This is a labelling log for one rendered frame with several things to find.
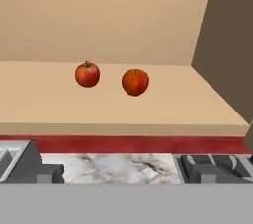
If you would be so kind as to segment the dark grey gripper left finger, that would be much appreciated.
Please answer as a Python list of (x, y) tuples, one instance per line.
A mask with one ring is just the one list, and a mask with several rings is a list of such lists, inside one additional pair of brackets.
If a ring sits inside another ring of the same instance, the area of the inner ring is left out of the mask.
[(36, 143), (30, 143), (4, 183), (63, 183), (62, 164), (44, 164)]

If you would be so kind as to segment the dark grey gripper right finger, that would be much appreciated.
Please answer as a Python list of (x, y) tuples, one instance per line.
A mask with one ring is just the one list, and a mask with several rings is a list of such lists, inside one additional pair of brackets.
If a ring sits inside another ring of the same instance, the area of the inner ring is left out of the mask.
[(194, 184), (253, 184), (252, 177), (238, 177), (215, 165), (200, 164), (184, 168), (182, 172), (186, 183)]

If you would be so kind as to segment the light wood cabinet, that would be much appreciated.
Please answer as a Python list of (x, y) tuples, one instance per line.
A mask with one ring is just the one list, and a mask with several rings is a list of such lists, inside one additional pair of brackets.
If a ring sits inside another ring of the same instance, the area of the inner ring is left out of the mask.
[[(193, 68), (208, 0), (0, 0), (0, 139), (43, 152), (242, 153), (247, 121)], [(75, 80), (85, 61), (100, 80)], [(146, 91), (123, 75), (140, 69)]]

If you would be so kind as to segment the red apple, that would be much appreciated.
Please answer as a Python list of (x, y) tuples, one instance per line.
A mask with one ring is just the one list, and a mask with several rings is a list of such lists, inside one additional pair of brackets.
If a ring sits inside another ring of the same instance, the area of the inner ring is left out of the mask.
[(124, 90), (131, 96), (139, 96), (143, 94), (149, 85), (149, 76), (140, 69), (128, 70), (122, 78), (122, 86)]
[(100, 69), (95, 63), (85, 61), (76, 68), (75, 80), (84, 88), (92, 88), (100, 80)]

